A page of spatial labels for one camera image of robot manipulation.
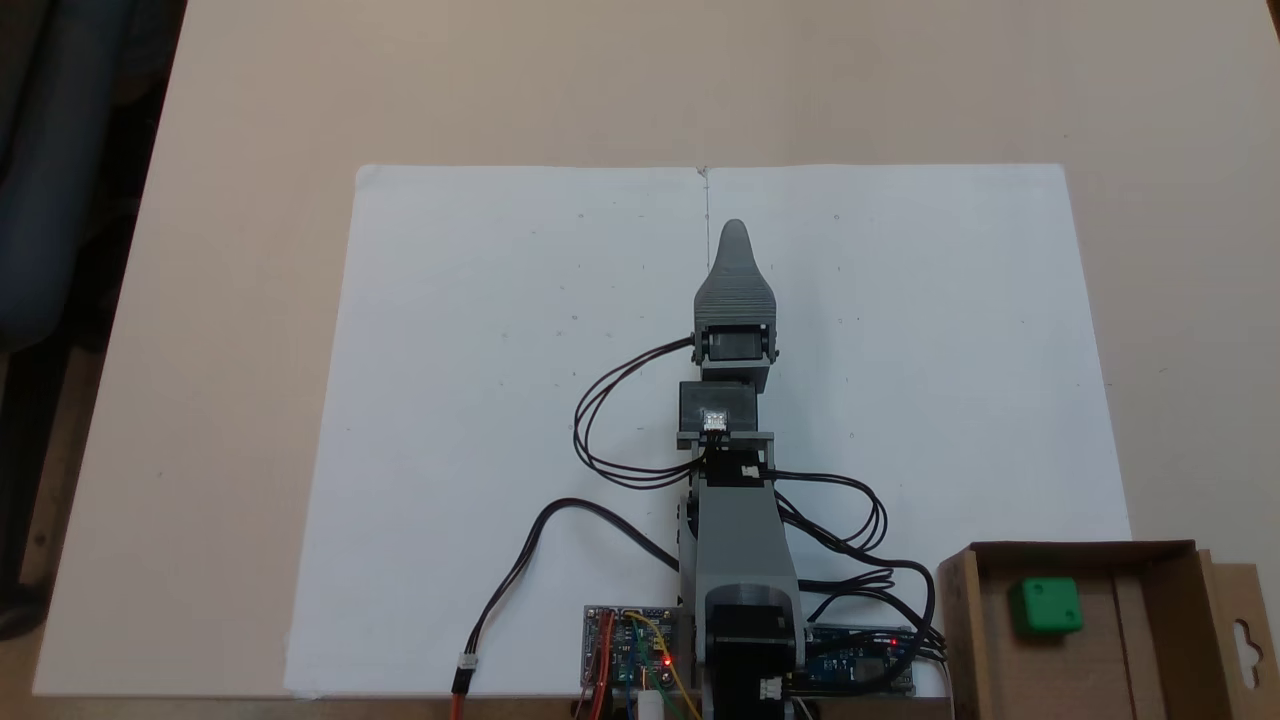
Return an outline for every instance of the red wire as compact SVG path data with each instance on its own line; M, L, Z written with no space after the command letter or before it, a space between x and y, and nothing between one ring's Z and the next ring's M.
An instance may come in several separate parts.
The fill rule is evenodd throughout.
M591 717L599 720L604 708L604 693L609 692L609 652L613 650L613 612L608 611L608 619L600 619L600 629L604 632L603 651L600 652L600 676L595 680L595 697L591 698Z

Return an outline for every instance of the green block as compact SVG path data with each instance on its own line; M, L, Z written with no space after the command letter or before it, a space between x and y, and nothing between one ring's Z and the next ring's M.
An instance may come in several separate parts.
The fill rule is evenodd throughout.
M1065 635L1084 626L1071 578L1027 578L1009 589L1009 607L1020 635Z

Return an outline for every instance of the paper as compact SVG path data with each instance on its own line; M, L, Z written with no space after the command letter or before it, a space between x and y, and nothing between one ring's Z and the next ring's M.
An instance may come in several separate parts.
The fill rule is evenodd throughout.
M605 370L687 334L719 227L741 218L778 300L762 396L778 466L872 484L879 555L1129 525L1057 167L415 168L357 178L285 687L445 694L471 625L549 501L600 502L675 552L682 491L613 487L571 448ZM678 354L611 397L593 448L675 450ZM814 519L865 503L787 487ZM856 564L791 537L800 574ZM919 609L923 585L899 573ZM677 578L580 511L547 527L490 619L477 696L579 689L582 606L669 605ZM808 609L820 598L808 597ZM902 624L845 600L826 621ZM918 664L920 694L943 694Z

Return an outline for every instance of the cardboard box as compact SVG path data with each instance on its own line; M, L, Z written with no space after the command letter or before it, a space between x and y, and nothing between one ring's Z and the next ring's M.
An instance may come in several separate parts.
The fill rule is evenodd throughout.
M1014 633L1009 588L1075 579L1084 628ZM1253 565L1216 564L1192 541L979 542L938 566L960 720L1280 717L1280 674ZM1261 653L1245 684L1235 623Z

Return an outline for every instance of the microcontroller board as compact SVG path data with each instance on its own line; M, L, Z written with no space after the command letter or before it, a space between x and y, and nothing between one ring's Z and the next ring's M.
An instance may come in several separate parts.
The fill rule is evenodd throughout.
M911 628L873 628L856 625L810 625L805 629L805 642L808 644L820 644L846 638L855 633L867 630L906 630ZM805 667L809 670L809 679L818 683L831 683L836 685L867 683L884 674L884 667L902 657L905 643L896 638L877 638L872 642L828 652L820 657L805 657ZM893 678L888 694L914 696L915 680L911 678L911 667L901 675Z
M582 610L582 687L594 685L599 678L602 628L612 626L608 646L609 687L632 688L675 687L672 659L663 655L653 641L653 628L626 616L635 612L662 630L663 642L675 652L677 614L675 607L607 607L589 605Z
M684 664L667 665L667 660L680 662L686 659L668 659L658 650L653 642L653 629L644 623L635 623L626 618L627 612L636 612L653 621L662 630L663 641L672 652L681 648L678 609L676 607L609 607L589 605L582 610L582 666L581 684L591 687L598 679L600 667L602 626L609 625L612 618L612 630L608 634L609 647L609 687L621 689L628 683L632 688L640 689L654 687L663 689L675 687L672 669L681 673L689 670ZM636 635L636 625L640 626L640 635ZM884 628L873 625L809 625L805 628L805 644L814 646L864 633L868 630L904 630L911 628ZM884 674L886 666L902 657L905 642L892 637L877 638L870 642L859 643L858 647L833 651L820 657L805 657L805 670L813 682L831 685L856 687L860 683L874 680ZM914 696L915 680L911 667L893 679L886 694Z

